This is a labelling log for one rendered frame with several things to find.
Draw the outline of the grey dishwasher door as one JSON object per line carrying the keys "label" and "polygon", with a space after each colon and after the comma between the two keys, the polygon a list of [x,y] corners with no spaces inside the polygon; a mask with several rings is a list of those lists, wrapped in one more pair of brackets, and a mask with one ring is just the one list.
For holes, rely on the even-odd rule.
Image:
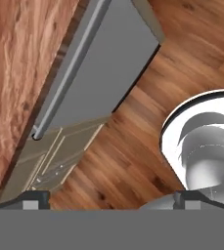
{"label": "grey dishwasher door", "polygon": [[[98,0],[90,0],[53,79],[52,88],[35,126],[41,123],[53,100],[97,2]],[[154,56],[159,45],[131,0],[112,0],[48,129],[111,114]]]}

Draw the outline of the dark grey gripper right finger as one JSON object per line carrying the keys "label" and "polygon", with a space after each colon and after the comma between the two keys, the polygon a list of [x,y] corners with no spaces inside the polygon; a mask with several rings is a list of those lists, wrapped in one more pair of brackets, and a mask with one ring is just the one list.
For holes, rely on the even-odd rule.
{"label": "dark grey gripper right finger", "polygon": [[224,209],[224,203],[211,200],[197,190],[176,191],[173,198],[173,208],[176,210]]}

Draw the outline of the white and black round object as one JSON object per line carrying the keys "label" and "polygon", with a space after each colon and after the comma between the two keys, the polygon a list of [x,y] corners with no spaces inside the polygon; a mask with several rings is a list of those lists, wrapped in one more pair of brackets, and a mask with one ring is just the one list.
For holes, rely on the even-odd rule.
{"label": "white and black round object", "polygon": [[224,203],[224,89],[197,94],[180,103],[160,130],[159,150],[181,187],[142,206],[174,210],[176,191],[197,190]]}

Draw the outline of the taupe cupboard door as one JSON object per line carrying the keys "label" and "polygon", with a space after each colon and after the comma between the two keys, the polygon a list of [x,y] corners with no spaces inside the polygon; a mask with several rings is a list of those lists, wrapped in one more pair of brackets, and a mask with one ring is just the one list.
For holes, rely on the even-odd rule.
{"label": "taupe cupboard door", "polygon": [[1,187],[0,203],[29,189],[36,176],[82,153],[109,118],[107,115],[51,129],[38,141],[28,138]]}
{"label": "taupe cupboard door", "polygon": [[157,39],[158,43],[162,44],[164,41],[164,33],[152,5],[148,0],[131,0],[131,2]]}

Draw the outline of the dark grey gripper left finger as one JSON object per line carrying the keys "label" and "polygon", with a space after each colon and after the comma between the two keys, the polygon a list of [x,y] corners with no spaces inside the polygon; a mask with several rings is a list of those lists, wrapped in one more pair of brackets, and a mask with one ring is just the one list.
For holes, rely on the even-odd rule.
{"label": "dark grey gripper left finger", "polygon": [[48,190],[27,190],[14,199],[0,203],[5,210],[49,210],[50,192]]}

